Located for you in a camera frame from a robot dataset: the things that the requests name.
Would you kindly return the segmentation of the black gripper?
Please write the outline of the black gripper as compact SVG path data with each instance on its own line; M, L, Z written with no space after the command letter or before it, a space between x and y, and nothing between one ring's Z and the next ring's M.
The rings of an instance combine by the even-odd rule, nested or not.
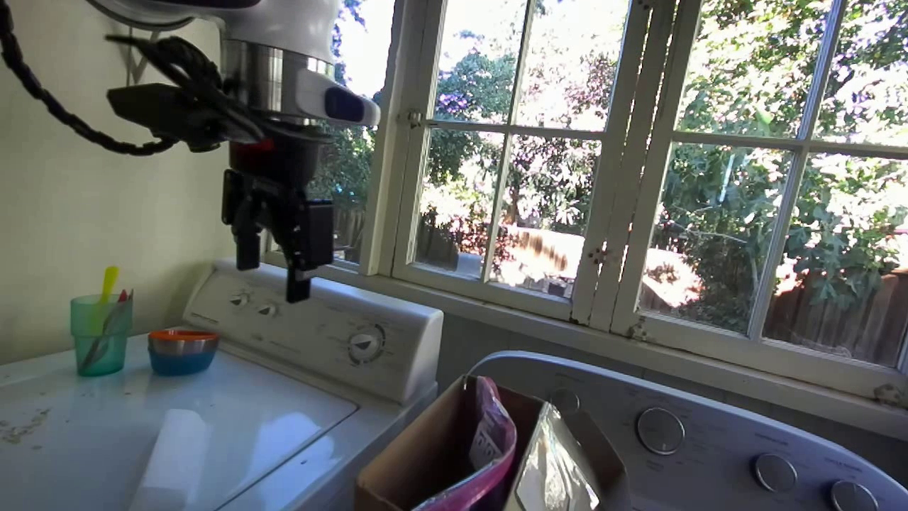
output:
M233 141L225 170L220 222L236 239L236 267L262 264L262 231L269 229L286 257L290 302L308 298L304 260L331 257L331 205L306 195L323 141L318 126L269 129L262 141Z

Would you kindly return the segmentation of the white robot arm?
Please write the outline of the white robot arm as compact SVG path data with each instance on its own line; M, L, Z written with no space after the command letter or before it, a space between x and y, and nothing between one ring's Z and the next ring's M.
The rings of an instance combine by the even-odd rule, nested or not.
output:
M311 202L330 124L374 126L379 108L331 77L340 0L88 0L101 13L162 31L118 36L167 84L125 84L110 108L191 149L229 145L220 222L236 267L262 264L262 231L286 260L286 300L306 300L311 271L331 260L331 205Z

